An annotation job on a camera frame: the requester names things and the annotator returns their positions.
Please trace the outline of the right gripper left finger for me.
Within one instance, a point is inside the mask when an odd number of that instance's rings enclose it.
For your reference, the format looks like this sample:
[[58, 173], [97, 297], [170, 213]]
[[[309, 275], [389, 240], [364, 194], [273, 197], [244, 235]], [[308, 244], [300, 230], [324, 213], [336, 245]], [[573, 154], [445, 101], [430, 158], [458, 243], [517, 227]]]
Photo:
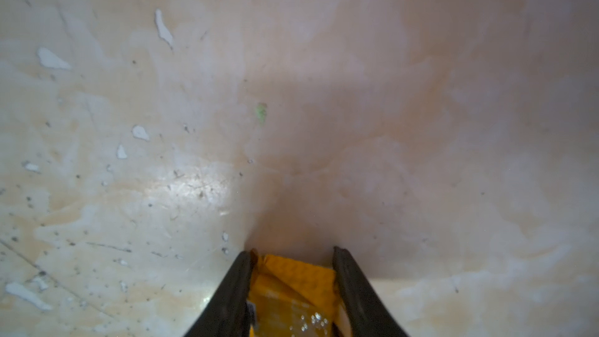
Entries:
[[215, 290], [206, 308], [188, 329], [190, 336], [250, 336], [251, 312], [246, 303], [257, 259], [242, 251]]

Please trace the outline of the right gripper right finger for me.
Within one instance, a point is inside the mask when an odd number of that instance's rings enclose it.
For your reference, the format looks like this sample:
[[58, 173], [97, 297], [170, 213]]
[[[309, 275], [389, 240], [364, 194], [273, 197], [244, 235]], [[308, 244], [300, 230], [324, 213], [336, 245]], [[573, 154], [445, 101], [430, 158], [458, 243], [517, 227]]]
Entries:
[[347, 249], [334, 247], [332, 266], [352, 336], [409, 336], [382, 303]]

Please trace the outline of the orange cookie packet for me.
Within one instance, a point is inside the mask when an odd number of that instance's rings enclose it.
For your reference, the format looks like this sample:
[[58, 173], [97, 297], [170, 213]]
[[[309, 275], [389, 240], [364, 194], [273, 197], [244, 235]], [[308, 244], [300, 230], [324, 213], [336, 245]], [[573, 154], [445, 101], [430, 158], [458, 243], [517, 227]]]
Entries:
[[252, 251], [251, 336], [352, 336], [331, 268]]

